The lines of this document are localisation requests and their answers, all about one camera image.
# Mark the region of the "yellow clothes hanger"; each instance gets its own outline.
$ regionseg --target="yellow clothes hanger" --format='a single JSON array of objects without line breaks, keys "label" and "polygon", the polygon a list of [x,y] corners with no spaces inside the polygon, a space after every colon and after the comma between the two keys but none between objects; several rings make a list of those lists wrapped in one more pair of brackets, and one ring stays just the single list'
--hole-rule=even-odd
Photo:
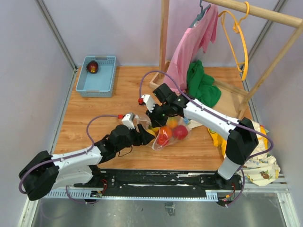
[{"label": "yellow clothes hanger", "polygon": [[[246,79],[246,75],[247,75],[247,72],[248,72],[248,52],[247,52],[247,47],[246,47],[246,42],[245,42],[245,39],[244,39],[244,35],[243,35],[242,29],[240,27],[241,21],[246,19],[246,17],[248,16],[248,14],[250,12],[250,4],[247,1],[245,2],[245,4],[247,6],[246,15],[244,17],[242,17],[239,21],[237,21],[236,17],[228,10],[224,10],[218,15],[218,17],[221,17],[223,15],[223,17],[221,17],[221,24],[222,24],[223,30],[225,32],[225,35],[226,35],[227,41],[229,43],[229,46],[231,47],[233,57],[235,58],[235,61],[236,61],[236,64],[237,64],[237,69],[238,69],[239,72],[243,73],[242,80]],[[245,62],[238,63],[238,59],[236,57],[235,51],[233,50],[231,40],[230,40],[230,38],[227,34],[227,31],[225,29],[225,14],[226,13],[230,14],[231,17],[234,20],[234,24],[233,24],[233,28],[232,28],[233,31],[237,34],[240,34],[240,36],[241,36],[241,40],[242,40],[242,43],[243,43],[243,49],[244,49],[244,55],[245,55]],[[240,67],[239,67],[239,65],[243,65],[243,64],[244,64],[244,71],[241,70]]]}]

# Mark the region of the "wooden pole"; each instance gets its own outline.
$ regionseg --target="wooden pole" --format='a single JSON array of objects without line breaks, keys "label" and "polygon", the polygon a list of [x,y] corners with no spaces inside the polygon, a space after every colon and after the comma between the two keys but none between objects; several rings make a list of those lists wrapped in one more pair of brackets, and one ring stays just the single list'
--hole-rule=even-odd
[{"label": "wooden pole", "polygon": [[167,24],[169,20],[169,0],[161,1],[161,37],[160,37],[160,58],[159,70],[165,70],[166,41],[167,41]]},{"label": "wooden pole", "polygon": [[[243,2],[238,2],[234,0],[204,0],[206,2],[218,5],[218,6],[223,6],[229,9],[234,9],[236,11],[246,13],[247,11],[247,6]],[[263,9],[260,7],[256,6],[251,6],[250,5],[250,15],[260,17],[266,20],[271,20],[274,22],[278,22],[283,25],[291,26],[298,28],[299,25],[302,23],[303,19],[297,18],[297,17],[292,17],[283,13],[278,13],[274,12],[268,9]]]},{"label": "wooden pole", "polygon": [[269,67],[265,70],[263,75],[260,77],[260,79],[257,81],[255,86],[249,91],[249,93],[244,97],[243,101],[238,107],[238,112],[240,112],[248,103],[248,101],[251,99],[251,97],[256,93],[257,89],[263,84],[265,79],[270,75],[272,70],[277,66],[277,64],[281,61],[281,59],[284,57],[284,55],[287,53],[287,51],[292,47],[292,45],[295,43],[295,41],[300,37],[301,33],[303,32],[303,22],[300,24],[298,28],[294,30],[290,38],[288,39],[287,43],[284,45],[284,47],[280,50],[278,55],[275,57],[275,59],[271,62]]}]

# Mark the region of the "wooden rod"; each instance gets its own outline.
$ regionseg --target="wooden rod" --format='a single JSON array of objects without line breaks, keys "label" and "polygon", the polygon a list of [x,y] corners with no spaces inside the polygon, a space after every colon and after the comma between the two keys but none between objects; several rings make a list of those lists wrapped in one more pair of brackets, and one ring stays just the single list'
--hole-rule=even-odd
[{"label": "wooden rod", "polygon": [[248,103],[248,101],[251,99],[251,97],[256,93],[257,89],[263,84],[265,79],[270,75],[272,70],[277,66],[277,64],[281,61],[281,59],[284,57],[284,55],[287,53],[287,51],[292,47],[292,45],[295,43],[295,41],[300,37],[301,33],[303,32],[303,22],[300,24],[298,28],[294,30],[290,38],[288,39],[287,43],[284,45],[284,47],[280,50],[278,55],[275,57],[275,59],[271,62],[269,67],[265,70],[263,75],[260,77],[260,79],[257,81],[255,86],[249,91],[249,93],[244,97],[243,101],[240,103],[238,107],[238,112],[240,112]]},{"label": "wooden rod", "polygon": [[159,69],[165,70],[166,41],[167,41],[167,24],[169,21],[169,0],[161,1],[161,37],[160,37],[160,58]]},{"label": "wooden rod", "polygon": [[[204,0],[204,1],[218,6],[223,6],[229,9],[234,9],[242,13],[246,13],[247,11],[246,4],[243,2],[238,2],[234,0]],[[263,9],[252,5],[250,5],[249,14],[295,28],[298,28],[303,21],[303,19],[297,17],[289,16],[283,13],[274,12],[268,9]]]}]

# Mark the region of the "blue bin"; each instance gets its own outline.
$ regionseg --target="blue bin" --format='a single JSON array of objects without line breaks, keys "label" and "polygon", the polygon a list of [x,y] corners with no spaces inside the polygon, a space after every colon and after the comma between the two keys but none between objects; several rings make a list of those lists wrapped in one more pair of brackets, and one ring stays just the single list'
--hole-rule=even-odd
[{"label": "blue bin", "polygon": [[[93,74],[86,67],[91,61],[98,63],[98,72]],[[86,56],[81,68],[76,91],[82,97],[111,97],[116,75],[115,56]]]}]

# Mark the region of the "robotic hand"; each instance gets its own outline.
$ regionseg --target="robotic hand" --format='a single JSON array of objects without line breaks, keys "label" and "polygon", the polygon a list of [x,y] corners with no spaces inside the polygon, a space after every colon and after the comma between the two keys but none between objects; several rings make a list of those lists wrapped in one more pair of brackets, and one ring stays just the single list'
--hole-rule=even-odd
[{"label": "robotic hand", "polygon": [[[179,115],[205,125],[227,140],[226,158],[222,165],[213,176],[207,175],[208,177],[202,181],[206,186],[215,184],[219,188],[224,188],[224,185],[228,185],[229,179],[233,178],[234,173],[258,145],[255,133],[237,126],[253,129],[252,122],[247,118],[240,121],[225,116],[193,98],[194,103],[200,108],[185,96],[177,96],[166,84],[160,85],[153,93],[161,105],[155,103],[150,95],[143,95],[139,99],[139,104],[147,107],[146,114],[151,120],[152,127],[164,126],[168,117]],[[133,113],[126,114],[122,119],[122,125],[116,126],[109,135],[90,148],[61,155],[49,155],[47,151],[38,153],[19,173],[21,179],[19,189],[22,189],[22,184],[25,189],[23,193],[33,201],[58,187],[97,185],[101,178],[97,164],[113,159],[116,153],[124,148],[147,145],[154,139],[141,124],[137,125],[137,131],[133,120]]]}]

